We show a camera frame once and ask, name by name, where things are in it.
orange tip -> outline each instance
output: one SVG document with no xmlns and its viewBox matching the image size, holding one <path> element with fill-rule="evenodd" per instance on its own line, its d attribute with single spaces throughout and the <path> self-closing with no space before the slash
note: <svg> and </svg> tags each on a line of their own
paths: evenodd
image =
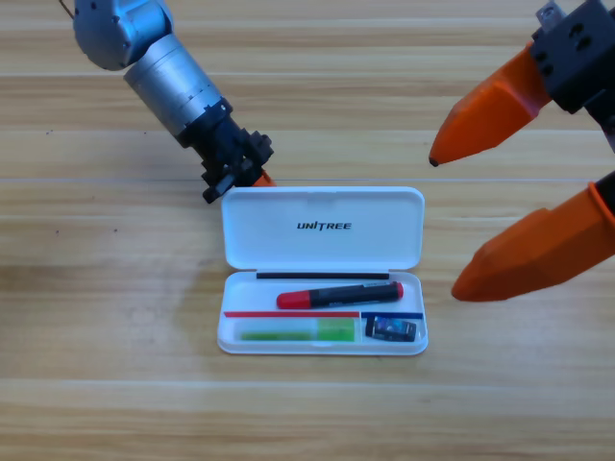
<svg viewBox="0 0 615 461">
<path fill-rule="evenodd" d="M 549 104 L 530 46 L 453 107 L 431 148 L 433 166 L 500 145 Z"/>
</svg>

blue line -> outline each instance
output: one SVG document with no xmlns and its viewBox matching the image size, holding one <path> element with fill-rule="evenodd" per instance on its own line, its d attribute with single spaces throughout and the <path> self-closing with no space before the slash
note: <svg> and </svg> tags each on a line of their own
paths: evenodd
<svg viewBox="0 0 615 461">
<path fill-rule="evenodd" d="M 385 319 L 423 320 L 425 316 L 421 312 L 361 312 L 361 319 L 367 319 L 369 317 L 384 317 Z"/>
</svg>

black line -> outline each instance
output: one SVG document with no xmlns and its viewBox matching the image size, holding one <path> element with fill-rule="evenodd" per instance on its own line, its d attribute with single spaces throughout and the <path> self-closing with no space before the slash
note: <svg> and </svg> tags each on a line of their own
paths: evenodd
<svg viewBox="0 0 615 461">
<path fill-rule="evenodd" d="M 306 273 L 295 273 L 295 272 L 258 272 L 257 279 L 345 279 L 345 280 L 354 280 L 354 279 L 368 279 L 368 280 L 389 280 L 390 274 L 381 273 L 381 274 L 360 274 L 360 273 L 324 273 L 324 272 L 306 272 Z"/>
</svg>

red marker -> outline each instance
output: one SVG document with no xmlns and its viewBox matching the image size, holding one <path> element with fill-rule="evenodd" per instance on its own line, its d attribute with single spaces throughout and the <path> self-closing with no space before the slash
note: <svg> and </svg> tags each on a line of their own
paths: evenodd
<svg viewBox="0 0 615 461">
<path fill-rule="evenodd" d="M 282 293 L 278 297 L 278 307 L 280 309 L 313 309 L 359 303 L 390 303 L 398 301 L 403 295 L 404 286 L 397 281 L 368 283 Z"/>
</svg>

open case lid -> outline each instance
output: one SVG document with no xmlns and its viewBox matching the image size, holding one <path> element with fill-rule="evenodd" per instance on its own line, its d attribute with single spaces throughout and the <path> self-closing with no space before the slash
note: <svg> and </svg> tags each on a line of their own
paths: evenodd
<svg viewBox="0 0 615 461">
<path fill-rule="evenodd" d="M 424 215 L 411 187 L 240 187 L 222 200 L 227 260 L 243 270 L 411 269 Z"/>
</svg>

